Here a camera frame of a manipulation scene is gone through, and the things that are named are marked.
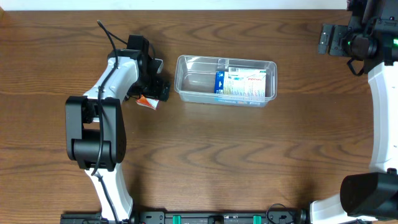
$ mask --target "wooden tabletop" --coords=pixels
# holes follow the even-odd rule
[[[174,82],[180,55],[271,60],[278,93],[265,108],[170,99],[157,111],[122,105],[123,172],[135,203],[169,211],[308,207],[368,172],[373,105],[367,76],[346,58],[318,55],[323,23],[346,11],[5,12],[0,21],[0,223],[59,223],[101,209],[70,161],[65,100],[89,90],[111,45],[142,34]]]

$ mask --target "wooden table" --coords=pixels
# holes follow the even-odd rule
[[[0,22],[0,222],[59,223],[95,212],[93,185],[65,145],[65,100],[91,88],[111,45],[96,20],[143,34],[174,80],[179,55],[271,60],[278,95],[265,108],[124,103],[127,189],[170,211],[307,207],[368,171],[373,106],[367,76],[318,55],[323,23],[345,11],[5,12]]]

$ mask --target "clear plastic bin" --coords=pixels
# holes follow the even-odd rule
[[[229,67],[266,70],[265,97],[221,95],[214,93],[217,71]],[[175,70],[174,89],[181,100],[196,103],[264,107],[277,93],[277,67],[274,62],[234,58],[181,55]]]

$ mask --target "label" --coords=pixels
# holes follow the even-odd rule
[[[266,97],[266,70],[229,67],[228,72],[216,73],[214,93],[243,96],[248,100],[264,101]],[[226,100],[238,98],[225,97]]]

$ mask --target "green indicator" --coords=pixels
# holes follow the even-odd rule
[[[173,215],[173,224],[181,224],[181,216]]]
[[[253,216],[253,224],[261,224],[261,216],[259,215]]]

